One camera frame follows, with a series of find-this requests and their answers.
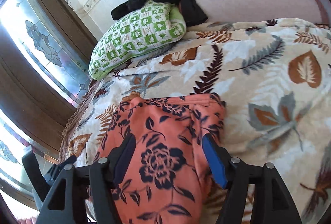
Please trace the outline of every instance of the checkered pillow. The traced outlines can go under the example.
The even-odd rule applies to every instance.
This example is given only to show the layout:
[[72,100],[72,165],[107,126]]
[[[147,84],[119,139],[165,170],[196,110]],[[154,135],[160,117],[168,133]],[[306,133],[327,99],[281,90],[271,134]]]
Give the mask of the checkered pillow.
[[125,61],[176,42],[185,32],[185,21],[176,6],[148,0],[104,34],[92,52],[89,74],[101,80]]

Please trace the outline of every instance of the silver bolt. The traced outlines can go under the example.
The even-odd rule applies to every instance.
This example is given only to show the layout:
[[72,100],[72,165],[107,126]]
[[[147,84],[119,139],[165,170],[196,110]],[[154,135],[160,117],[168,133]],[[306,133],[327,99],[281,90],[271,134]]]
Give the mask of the silver bolt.
[[269,169],[273,169],[273,168],[275,168],[275,166],[274,166],[274,164],[273,164],[272,162],[267,162],[266,166],[267,166],[267,168],[269,168]]
[[65,169],[66,171],[69,171],[69,170],[71,170],[72,168],[73,168],[73,165],[72,165],[71,163],[66,164],[65,167],[64,167],[64,169]]
[[231,158],[232,163],[240,163],[240,159],[238,157]]
[[106,163],[108,161],[108,159],[106,157],[102,157],[98,160],[98,163],[103,164]]

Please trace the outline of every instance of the blue gripper pad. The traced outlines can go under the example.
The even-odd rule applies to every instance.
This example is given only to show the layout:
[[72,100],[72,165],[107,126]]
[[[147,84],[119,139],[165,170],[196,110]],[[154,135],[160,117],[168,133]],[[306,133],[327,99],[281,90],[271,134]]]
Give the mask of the blue gripper pad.
[[225,189],[228,181],[225,176],[224,164],[217,156],[211,141],[206,135],[204,135],[202,138],[202,149],[208,161],[215,182],[223,189]]

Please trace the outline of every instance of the orange floral garment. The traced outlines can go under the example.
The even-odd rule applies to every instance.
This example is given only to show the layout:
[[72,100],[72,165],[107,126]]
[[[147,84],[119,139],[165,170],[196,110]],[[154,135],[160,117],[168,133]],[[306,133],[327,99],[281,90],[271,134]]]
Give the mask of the orange floral garment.
[[201,140],[211,133],[220,141],[224,115],[225,103],[217,94],[120,103],[95,161],[107,157],[126,135],[135,135],[124,180],[111,190],[123,223],[198,223],[211,187]]

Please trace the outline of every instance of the beige blanket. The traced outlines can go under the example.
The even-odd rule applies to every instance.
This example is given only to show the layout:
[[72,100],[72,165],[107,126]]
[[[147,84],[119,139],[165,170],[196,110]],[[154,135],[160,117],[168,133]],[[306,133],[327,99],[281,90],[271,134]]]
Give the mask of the beige blanket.
[[[216,92],[227,102],[224,147],[249,164],[274,163],[303,223],[315,224],[331,202],[330,40],[329,30],[300,19],[191,27],[166,55],[100,83],[66,157],[92,163],[112,113],[131,91],[143,98]],[[201,223],[215,223],[223,200],[222,191],[211,193]]]

